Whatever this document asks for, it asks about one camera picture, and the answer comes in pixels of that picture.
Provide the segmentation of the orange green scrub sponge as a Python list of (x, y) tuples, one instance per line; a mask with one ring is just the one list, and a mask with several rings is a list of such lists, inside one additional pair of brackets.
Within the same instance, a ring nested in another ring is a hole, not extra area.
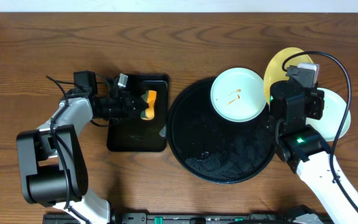
[(147, 109), (147, 117), (140, 117), (143, 120), (150, 121), (155, 118), (155, 101), (157, 99), (157, 92), (155, 90), (148, 90), (146, 93), (149, 94), (148, 104), (149, 108)]

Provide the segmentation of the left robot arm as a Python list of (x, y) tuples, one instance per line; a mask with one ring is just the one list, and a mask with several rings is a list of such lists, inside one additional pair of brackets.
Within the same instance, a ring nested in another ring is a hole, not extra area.
[(151, 96), (151, 91), (136, 95), (125, 90), (98, 96), (92, 87), (64, 92), (47, 122), (16, 137), (21, 189), (27, 203), (62, 210), (79, 223), (113, 223), (111, 204), (88, 188), (78, 136), (93, 119), (139, 118)]

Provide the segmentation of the light blue plate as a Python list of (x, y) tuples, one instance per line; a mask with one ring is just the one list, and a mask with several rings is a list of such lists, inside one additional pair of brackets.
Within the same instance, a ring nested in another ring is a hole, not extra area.
[(327, 141), (334, 141), (339, 125), (342, 121), (346, 102), (335, 92), (318, 88), (324, 91), (324, 110), (320, 120), (307, 118), (306, 124), (310, 124)]
[(264, 81), (247, 68), (230, 68), (216, 77), (210, 90), (212, 106), (222, 118), (243, 123), (264, 110)]

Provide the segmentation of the yellow plate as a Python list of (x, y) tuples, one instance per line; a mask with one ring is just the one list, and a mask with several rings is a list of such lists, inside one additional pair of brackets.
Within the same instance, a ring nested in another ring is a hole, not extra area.
[[(290, 77), (288, 77), (287, 73), (282, 70), (282, 65), (288, 57), (302, 52), (303, 50), (299, 48), (288, 47), (279, 51), (269, 61), (264, 74), (264, 94), (269, 106), (271, 101), (275, 101), (276, 97), (281, 100), (284, 96), (292, 96), (294, 95), (294, 91), (299, 91), (301, 89), (299, 83), (290, 81)], [(288, 68), (289, 66), (295, 66), (298, 68), (299, 65), (300, 68), (311, 70), (313, 83), (315, 84), (319, 72), (319, 65), (315, 64), (310, 56), (300, 55), (290, 59), (285, 63), (284, 67)]]

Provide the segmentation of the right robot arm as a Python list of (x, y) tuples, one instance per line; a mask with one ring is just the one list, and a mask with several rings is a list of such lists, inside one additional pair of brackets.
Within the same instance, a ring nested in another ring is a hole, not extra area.
[(268, 89), (278, 157), (317, 196), (334, 223), (358, 223), (358, 192), (333, 153), (336, 135), (349, 129), (350, 113), (335, 92), (295, 81)]

